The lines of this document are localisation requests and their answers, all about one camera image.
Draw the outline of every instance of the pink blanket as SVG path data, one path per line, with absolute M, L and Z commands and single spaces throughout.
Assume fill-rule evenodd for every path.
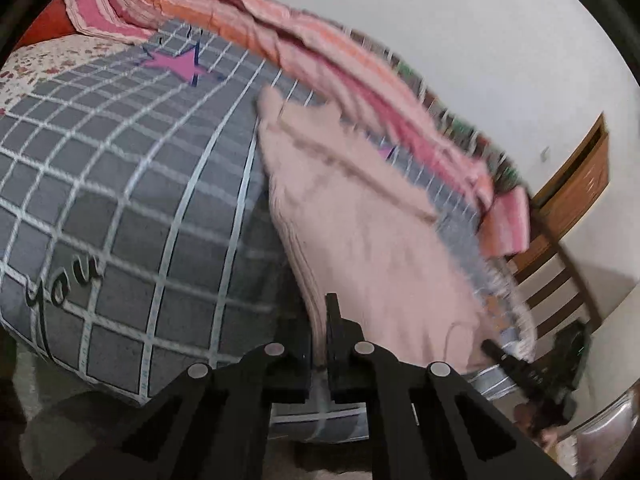
M 270 211 L 308 310 L 316 362 L 324 361 L 324 296 L 367 340 L 398 359 L 486 366 L 496 338 L 484 307 L 440 241 L 423 190 L 378 155 L 335 103 L 303 107 L 265 88 L 258 100 Z

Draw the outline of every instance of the metal screw head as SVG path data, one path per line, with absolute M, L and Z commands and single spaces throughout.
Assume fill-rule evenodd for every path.
M 189 374 L 189 377 L 191 379 L 201 379 L 203 377 L 206 377 L 206 375 L 209 373 L 209 367 L 202 363 L 196 363 L 189 367 L 187 373 Z
M 353 349 L 361 355 L 369 355 L 373 354 L 373 351 L 376 349 L 369 341 L 358 341 Z
M 282 355 L 284 354 L 284 346 L 280 343 L 269 343 L 264 347 L 264 353 L 272 357 Z
M 446 363 L 433 363 L 431 365 L 431 373 L 438 377 L 446 377 L 451 373 L 451 368 Z

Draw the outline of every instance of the floral bedsheet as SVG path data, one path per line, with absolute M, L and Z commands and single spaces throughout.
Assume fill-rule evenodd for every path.
M 127 45 L 118 41 L 81 34 L 19 48 L 0 69 L 0 115 L 9 111 L 38 83 L 126 48 Z

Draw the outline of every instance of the black tool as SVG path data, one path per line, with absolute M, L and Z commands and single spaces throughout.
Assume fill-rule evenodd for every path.
M 332 399 L 366 402 L 375 480 L 570 478 L 449 365 L 401 363 L 326 304 Z M 238 364 L 192 365 L 61 479 L 259 479 L 271 403 L 308 395 L 308 327 L 281 329 Z
M 564 426 L 575 415 L 577 403 L 572 396 L 580 382 L 591 344 L 588 327 L 574 321 L 555 337 L 549 364 L 542 369 L 517 359 L 487 339 L 482 350 L 522 390 L 534 406 L 530 428 L 532 436 L 553 426 Z

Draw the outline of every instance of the bedding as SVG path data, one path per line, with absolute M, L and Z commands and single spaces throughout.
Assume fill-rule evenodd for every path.
M 124 22 L 108 0 L 64 0 L 66 13 L 76 31 L 104 40 L 127 44 L 144 43 L 155 31 Z
M 259 139 L 270 211 L 312 329 L 314 361 L 326 355 L 326 305 L 399 360 L 445 361 L 461 374 L 491 361 L 498 339 L 488 312 L 434 227 L 420 187 L 386 164 L 335 103 L 305 107 L 273 88 L 258 97 Z
M 109 1 L 119 15 L 139 26 L 155 28 L 166 18 L 178 17 L 267 57 L 337 100 L 354 122 L 404 143 L 418 161 L 429 164 L 449 185 L 462 190 L 472 207 L 486 211 L 491 225 L 480 232 L 489 237 L 482 243 L 485 256 L 512 254 L 528 247 L 528 203 L 509 197 L 494 209 L 486 164 L 464 156 L 454 143 L 437 134 L 410 89 L 376 56 L 323 20 L 271 0 Z M 307 48 L 280 37 L 278 31 L 292 34 Z M 523 192 L 516 193 L 516 198 Z
M 126 47 L 119 41 L 73 34 L 15 50 L 0 70 L 0 115 L 38 83 Z
M 40 43 L 47 40 L 55 40 L 63 36 L 75 34 L 73 24 L 66 15 L 66 7 L 63 0 L 53 0 L 38 17 L 31 23 L 27 31 L 22 35 L 14 50 L 22 46 Z
M 192 75 L 196 61 L 207 73 L 194 86 L 174 67 L 145 66 L 153 53 L 191 56 Z M 278 316 L 306 316 L 254 133 L 265 84 L 290 101 L 324 102 L 244 48 L 168 22 L 145 45 L 55 74 L 6 111 L 2 323 L 84 380 L 145 402 L 189 364 L 235 362 L 270 341 Z M 369 139 L 430 194 L 438 236 L 457 261 L 473 262 L 460 266 L 476 297 L 499 300 L 496 315 L 510 318 L 502 342 L 525 356 L 532 322 L 508 273 L 487 267 L 477 241 L 451 243 L 474 238 L 478 213 L 435 174 L 424 180 L 429 168 L 402 147 Z M 87 284 L 92 262 L 103 277 Z M 330 405 L 323 381 L 318 372 L 305 406 L 276 407 L 277 431 L 364 436 L 362 407 Z
M 139 23 L 141 27 L 155 28 L 164 21 L 164 19 L 155 20 L 156 12 L 151 9 L 145 9 L 146 2 L 135 0 L 110 0 L 110 2 L 119 13 L 129 12 L 130 23 Z M 486 161 L 487 167 L 494 178 L 495 189 L 498 192 L 508 192 L 520 184 L 518 171 L 504 151 L 495 146 L 486 134 L 452 113 L 438 99 L 437 95 L 428 88 L 424 79 L 397 53 L 359 30 L 316 16 L 307 10 L 301 12 L 322 22 L 329 23 L 345 33 L 359 47 L 372 52 L 387 62 L 394 69 L 394 72 L 398 74 L 398 77 L 420 99 L 420 102 L 424 104 L 441 133 L 453 140 L 468 155 L 477 156 Z M 183 18 L 187 21 L 190 20 L 190 17 Z

